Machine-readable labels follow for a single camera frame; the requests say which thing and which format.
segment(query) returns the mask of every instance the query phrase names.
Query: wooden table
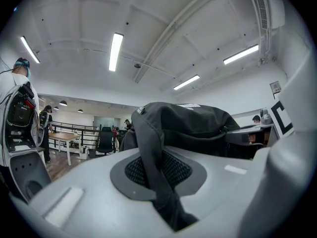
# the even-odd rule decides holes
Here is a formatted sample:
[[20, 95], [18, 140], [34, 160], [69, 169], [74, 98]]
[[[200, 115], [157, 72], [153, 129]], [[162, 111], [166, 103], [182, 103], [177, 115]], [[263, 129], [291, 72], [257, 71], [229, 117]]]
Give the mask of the wooden table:
[[60, 142], [66, 142], [66, 149], [67, 149], [67, 159], [68, 159], [68, 165], [71, 166], [71, 162], [70, 162], [70, 154], [69, 154], [69, 142], [71, 140], [77, 139], [79, 138], [79, 149], [80, 149], [80, 137], [81, 135], [74, 135], [74, 134], [70, 134], [70, 133], [49, 133], [49, 138], [50, 139], [54, 139], [54, 140], [58, 140], [58, 151], [60, 152]]

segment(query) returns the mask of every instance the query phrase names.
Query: ceiling light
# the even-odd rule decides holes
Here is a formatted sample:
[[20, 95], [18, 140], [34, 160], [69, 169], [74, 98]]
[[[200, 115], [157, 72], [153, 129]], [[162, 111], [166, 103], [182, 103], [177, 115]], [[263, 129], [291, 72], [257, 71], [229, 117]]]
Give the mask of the ceiling light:
[[181, 83], [180, 85], [175, 86], [175, 87], [174, 87], [174, 90], [178, 90], [179, 88], [182, 88], [183, 86], [188, 85], [189, 83], [191, 83], [191, 82], [193, 82], [193, 81], [195, 81], [195, 80], [197, 80], [197, 79], [199, 79], [199, 78], [200, 78], [200, 77], [199, 77], [198, 75], [195, 75], [195, 76], [193, 76], [192, 78], [190, 78], [190, 79], [188, 79], [187, 81], [185, 81], [184, 83]]
[[62, 106], [67, 106], [67, 103], [65, 101], [61, 101], [59, 104]]
[[115, 33], [113, 35], [111, 51], [110, 51], [110, 59], [109, 59], [109, 70], [111, 71], [115, 71], [122, 39], [123, 39], [122, 34]]
[[30, 53], [31, 57], [33, 57], [34, 61], [36, 63], [40, 63], [40, 60], [38, 60], [38, 58], [34, 54], [33, 50], [31, 50], [30, 45], [28, 44], [28, 42], [26, 41], [26, 38], [24, 36], [21, 37], [21, 41], [24, 44], [24, 46], [26, 47], [26, 49], [28, 50], [28, 52]]
[[259, 50], [258, 44], [254, 45], [252, 47], [249, 47], [246, 50], [243, 50], [243, 51], [241, 51], [241, 52], [239, 52], [239, 53], [237, 53], [237, 54], [235, 54], [235, 55], [223, 60], [223, 62], [224, 62], [224, 64], [228, 64], [228, 63], [230, 63], [232, 61], [236, 61], [237, 59], [239, 59], [241, 57], [244, 57], [244, 56], [246, 56], [248, 54], [251, 54], [251, 53], [253, 53], [253, 52], [257, 51], [257, 50]]

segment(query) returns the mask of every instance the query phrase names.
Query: office chair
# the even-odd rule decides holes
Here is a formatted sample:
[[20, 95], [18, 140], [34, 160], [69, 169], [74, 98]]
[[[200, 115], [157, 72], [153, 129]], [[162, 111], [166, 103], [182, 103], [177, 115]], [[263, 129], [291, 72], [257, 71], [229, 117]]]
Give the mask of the office chair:
[[103, 127], [101, 132], [99, 133], [99, 145], [96, 148], [96, 151], [102, 152], [105, 155], [110, 152], [116, 152], [113, 132], [110, 127]]

